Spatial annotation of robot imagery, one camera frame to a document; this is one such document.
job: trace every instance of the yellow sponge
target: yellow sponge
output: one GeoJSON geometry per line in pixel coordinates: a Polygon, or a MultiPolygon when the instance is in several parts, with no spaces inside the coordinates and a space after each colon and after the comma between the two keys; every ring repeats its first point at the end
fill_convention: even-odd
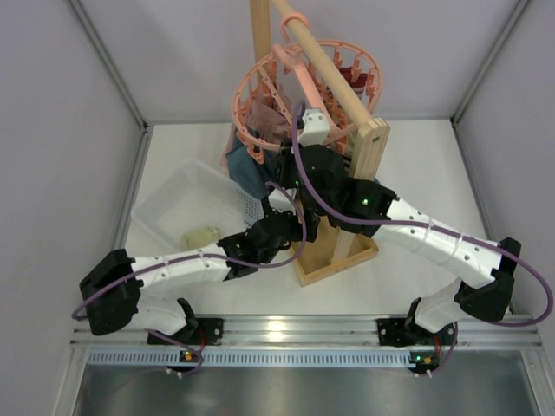
{"type": "Polygon", "coordinates": [[[218,240],[219,230],[216,227],[203,227],[183,234],[180,244],[183,250],[196,250],[218,240]]]}

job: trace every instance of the black mount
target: black mount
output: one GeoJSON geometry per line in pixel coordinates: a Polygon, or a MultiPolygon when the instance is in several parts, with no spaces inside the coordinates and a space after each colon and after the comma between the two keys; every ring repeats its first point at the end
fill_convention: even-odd
{"type": "MultiPolygon", "coordinates": [[[[187,320],[187,325],[172,336],[172,340],[189,345],[201,345],[204,337],[205,345],[219,345],[219,341],[224,335],[224,320],[220,318],[197,318],[188,301],[183,298],[177,301],[187,320]]],[[[148,335],[147,344],[149,345],[172,345],[171,342],[161,340],[157,336],[148,335]]]]}
{"type": "MultiPolygon", "coordinates": [[[[113,250],[79,283],[82,298],[88,299],[98,290],[133,272],[125,249],[113,250]]],[[[138,312],[137,302],[143,282],[134,277],[127,280],[91,302],[87,307],[87,319],[93,335],[106,335],[119,331],[131,322],[138,312]]]]}
{"type": "MultiPolygon", "coordinates": [[[[510,237],[499,242],[499,247],[518,257],[521,244],[510,237]]],[[[492,270],[495,281],[480,289],[462,283],[454,300],[460,308],[481,321],[498,322],[503,319],[513,295],[514,271],[517,264],[503,256],[498,269],[492,270]]]]}
{"type": "Polygon", "coordinates": [[[453,343],[454,326],[449,324],[440,332],[432,334],[416,325],[407,325],[407,318],[378,319],[378,337],[380,345],[388,347],[408,347],[411,345],[433,346],[438,337],[439,345],[446,346],[453,343]]]}
{"type": "MultiPolygon", "coordinates": [[[[249,263],[270,263],[279,251],[288,250],[291,242],[302,240],[302,228],[297,215],[291,211],[272,210],[267,199],[263,201],[264,217],[245,232],[233,234],[218,241],[227,256],[249,263]]],[[[310,209],[304,210],[307,241],[316,240],[320,218],[310,209]]],[[[227,262],[231,269],[226,280],[250,275],[257,267],[227,262]]]]}
{"type": "Polygon", "coordinates": [[[415,364],[408,369],[415,374],[424,374],[428,370],[434,371],[440,366],[441,358],[434,351],[411,351],[410,362],[415,364]]]}
{"type": "MultiPolygon", "coordinates": [[[[350,178],[345,171],[343,157],[325,146],[301,147],[304,169],[318,195],[343,215],[360,219],[390,219],[386,214],[391,203],[398,199],[394,191],[376,181],[350,178]]],[[[291,153],[291,143],[284,141],[275,158],[278,183],[286,189],[297,188],[303,208],[318,216],[328,213],[310,195],[298,175],[291,153]]],[[[328,216],[330,224],[342,230],[372,237],[379,226],[355,225],[328,216]]]]}

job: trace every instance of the wooden base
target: wooden base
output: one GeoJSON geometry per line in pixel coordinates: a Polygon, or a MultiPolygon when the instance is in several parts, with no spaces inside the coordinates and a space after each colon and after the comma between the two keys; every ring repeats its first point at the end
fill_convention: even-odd
{"type": "MultiPolygon", "coordinates": [[[[356,266],[378,254],[378,246],[371,238],[357,235],[353,239],[349,254],[346,258],[332,263],[336,248],[339,229],[330,225],[327,218],[322,218],[318,227],[318,238],[314,243],[307,243],[303,254],[295,261],[298,281],[301,286],[312,284],[325,277],[335,275],[349,267],[356,266]]],[[[297,251],[299,243],[293,243],[291,248],[297,251]]]]}

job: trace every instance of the gray metal surface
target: gray metal surface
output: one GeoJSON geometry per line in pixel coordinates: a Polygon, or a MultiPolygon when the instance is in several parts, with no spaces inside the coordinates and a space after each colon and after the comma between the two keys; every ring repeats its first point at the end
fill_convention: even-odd
{"type": "Polygon", "coordinates": [[[74,416],[537,415],[519,353],[456,353],[443,373],[206,368],[178,379],[137,367],[88,367],[74,416]],[[119,390],[117,387],[127,383],[119,390]]]}
{"type": "Polygon", "coordinates": [[[540,413],[555,414],[555,380],[545,351],[523,351],[522,360],[540,413]]]}

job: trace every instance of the wooden stand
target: wooden stand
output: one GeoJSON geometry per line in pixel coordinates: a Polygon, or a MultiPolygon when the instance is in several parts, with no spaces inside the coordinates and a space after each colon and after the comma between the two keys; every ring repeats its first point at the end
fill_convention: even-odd
{"type": "MultiPolygon", "coordinates": [[[[271,2],[282,17],[295,11],[287,0],[271,2]]],[[[372,117],[303,22],[291,18],[287,29],[297,38],[303,52],[358,129],[349,175],[357,179],[374,179],[388,141],[389,125],[372,117]]],[[[293,250],[296,248],[298,245],[292,245],[293,250]]],[[[378,248],[370,238],[334,229],[327,218],[322,218],[316,242],[307,243],[296,261],[299,281],[303,286],[317,282],[369,260],[377,252],[378,248]]]]}

